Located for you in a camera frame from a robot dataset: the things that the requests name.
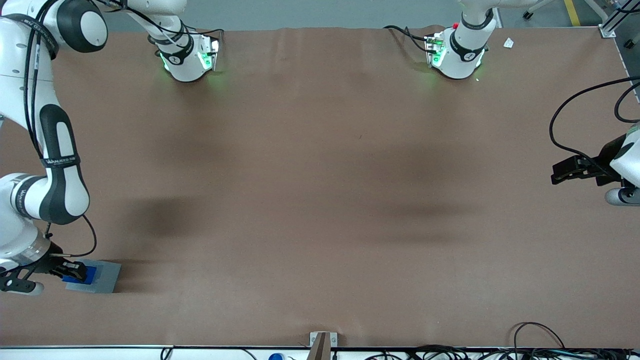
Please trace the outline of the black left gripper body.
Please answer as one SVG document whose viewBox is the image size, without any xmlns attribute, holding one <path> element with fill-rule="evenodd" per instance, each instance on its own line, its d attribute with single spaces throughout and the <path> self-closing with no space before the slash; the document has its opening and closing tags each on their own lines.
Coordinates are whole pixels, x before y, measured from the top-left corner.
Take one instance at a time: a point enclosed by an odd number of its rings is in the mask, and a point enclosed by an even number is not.
<svg viewBox="0 0 640 360">
<path fill-rule="evenodd" d="M 626 135 L 622 134 L 621 136 L 609 141 L 602 147 L 599 154 L 594 158 L 594 161 L 601 168 L 601 170 L 599 170 L 599 174 L 595 177 L 595 182 L 598 187 L 622 181 L 622 176 L 613 169 L 610 162 L 612 162 L 620 152 L 625 139 Z"/>
</svg>

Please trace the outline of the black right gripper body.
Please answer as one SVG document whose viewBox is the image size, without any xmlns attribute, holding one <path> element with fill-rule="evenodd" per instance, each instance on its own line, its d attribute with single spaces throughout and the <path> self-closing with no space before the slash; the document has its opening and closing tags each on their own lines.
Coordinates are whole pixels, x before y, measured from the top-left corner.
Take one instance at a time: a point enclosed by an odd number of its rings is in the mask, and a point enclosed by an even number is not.
<svg viewBox="0 0 640 360">
<path fill-rule="evenodd" d="M 46 274 L 51 276 L 64 275 L 64 258 L 53 256 L 50 251 L 36 261 L 30 270 L 32 274 Z"/>
</svg>

